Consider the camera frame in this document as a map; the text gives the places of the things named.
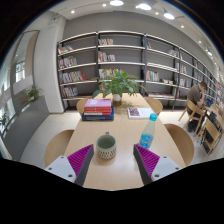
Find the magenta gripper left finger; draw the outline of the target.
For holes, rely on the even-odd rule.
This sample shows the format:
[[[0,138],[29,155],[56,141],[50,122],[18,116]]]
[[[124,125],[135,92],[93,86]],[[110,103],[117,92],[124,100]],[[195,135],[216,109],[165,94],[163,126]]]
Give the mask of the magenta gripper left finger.
[[[88,145],[68,157],[60,155],[45,170],[67,181],[82,186],[89,164],[94,155],[94,146]]]

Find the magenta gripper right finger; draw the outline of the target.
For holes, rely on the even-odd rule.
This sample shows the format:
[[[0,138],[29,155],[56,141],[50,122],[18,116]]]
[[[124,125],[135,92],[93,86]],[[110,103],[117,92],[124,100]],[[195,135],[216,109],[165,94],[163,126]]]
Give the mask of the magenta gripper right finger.
[[[134,145],[133,154],[144,185],[181,170],[181,167],[168,156],[158,156],[138,144]]]

